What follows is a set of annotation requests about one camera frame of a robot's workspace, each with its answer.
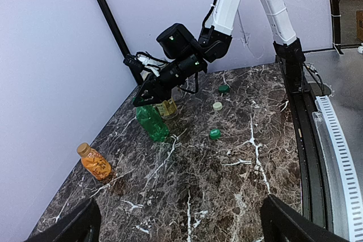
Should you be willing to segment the cream bottle cap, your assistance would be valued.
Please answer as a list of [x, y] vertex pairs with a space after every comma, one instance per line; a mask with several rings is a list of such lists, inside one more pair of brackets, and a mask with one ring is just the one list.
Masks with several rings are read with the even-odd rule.
[[213, 109], [214, 109], [215, 111], [220, 111], [222, 108], [223, 108], [223, 105], [222, 105], [222, 103], [221, 103], [221, 102], [215, 102], [215, 103], [213, 104]]

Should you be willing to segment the small green soda cap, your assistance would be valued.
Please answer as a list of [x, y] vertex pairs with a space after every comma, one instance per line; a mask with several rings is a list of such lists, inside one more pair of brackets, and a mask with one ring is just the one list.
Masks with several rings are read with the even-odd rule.
[[219, 139], [221, 137], [221, 131], [219, 129], [212, 129], [209, 132], [209, 137], [211, 139]]

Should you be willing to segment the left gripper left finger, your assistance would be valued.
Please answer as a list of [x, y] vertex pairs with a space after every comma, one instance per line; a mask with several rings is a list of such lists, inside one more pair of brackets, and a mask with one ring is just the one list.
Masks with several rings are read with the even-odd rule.
[[99, 241], [102, 216], [94, 198], [88, 198], [42, 233], [26, 241]]

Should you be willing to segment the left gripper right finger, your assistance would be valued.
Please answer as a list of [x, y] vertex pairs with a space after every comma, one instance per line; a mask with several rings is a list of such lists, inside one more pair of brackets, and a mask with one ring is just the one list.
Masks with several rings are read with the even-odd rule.
[[307, 220], [272, 194], [264, 199], [260, 218], [265, 241], [345, 241]]

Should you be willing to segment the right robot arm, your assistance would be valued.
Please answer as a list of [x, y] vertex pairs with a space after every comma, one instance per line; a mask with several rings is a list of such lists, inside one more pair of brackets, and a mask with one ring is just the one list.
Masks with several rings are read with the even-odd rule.
[[[159, 72], [150, 72], [133, 100], [135, 107], [169, 100], [172, 89], [180, 87], [190, 76], [207, 71], [209, 63], [226, 55], [232, 41], [235, 17], [241, 0], [213, 0], [202, 22], [199, 38], [175, 23], [164, 30], [157, 42], [170, 62]], [[306, 60], [301, 42], [289, 19], [284, 0], [260, 0], [273, 35], [276, 55], [284, 59], [289, 91], [303, 90], [303, 64]]]

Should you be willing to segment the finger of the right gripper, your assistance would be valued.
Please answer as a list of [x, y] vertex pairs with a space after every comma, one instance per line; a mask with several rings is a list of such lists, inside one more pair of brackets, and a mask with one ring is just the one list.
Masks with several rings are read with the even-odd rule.
[[133, 105], [135, 107], [142, 107], [159, 103], [159, 97], [154, 89], [155, 83], [156, 81], [153, 79], [146, 79], [144, 81], [133, 99]]

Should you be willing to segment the green bottle cap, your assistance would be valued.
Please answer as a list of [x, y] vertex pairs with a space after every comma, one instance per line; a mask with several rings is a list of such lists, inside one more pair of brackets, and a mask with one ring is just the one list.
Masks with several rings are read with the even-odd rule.
[[219, 86], [219, 88], [218, 88], [218, 92], [219, 92], [220, 94], [226, 94], [226, 93], [229, 93], [229, 92], [230, 92], [230, 86], [228, 86], [228, 85], [226, 85], [226, 84], [221, 85], [221, 86]]

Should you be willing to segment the green soda bottle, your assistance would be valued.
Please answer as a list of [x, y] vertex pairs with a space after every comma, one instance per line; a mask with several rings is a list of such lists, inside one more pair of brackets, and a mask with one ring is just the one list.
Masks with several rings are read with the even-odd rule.
[[136, 118], [154, 142], [164, 142], [168, 137], [168, 127], [153, 106], [137, 107]]

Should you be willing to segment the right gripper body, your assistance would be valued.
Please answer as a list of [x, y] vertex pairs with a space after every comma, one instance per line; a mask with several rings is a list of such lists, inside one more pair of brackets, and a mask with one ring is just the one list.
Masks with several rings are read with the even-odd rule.
[[147, 76], [147, 92], [151, 97], [171, 97], [172, 91], [154, 74]]

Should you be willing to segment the yellow tea bottle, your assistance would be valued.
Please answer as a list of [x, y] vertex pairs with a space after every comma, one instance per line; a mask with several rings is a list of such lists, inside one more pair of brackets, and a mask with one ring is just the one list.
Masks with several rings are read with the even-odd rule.
[[173, 98], [155, 104], [154, 108], [164, 120], [173, 119], [178, 115], [178, 109]]

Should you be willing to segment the orange drink bottle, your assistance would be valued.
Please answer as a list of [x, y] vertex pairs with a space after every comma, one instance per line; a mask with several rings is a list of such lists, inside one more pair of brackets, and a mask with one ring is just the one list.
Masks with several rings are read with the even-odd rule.
[[99, 181], [105, 180], [112, 172], [108, 161], [88, 143], [81, 143], [77, 147], [82, 165]]

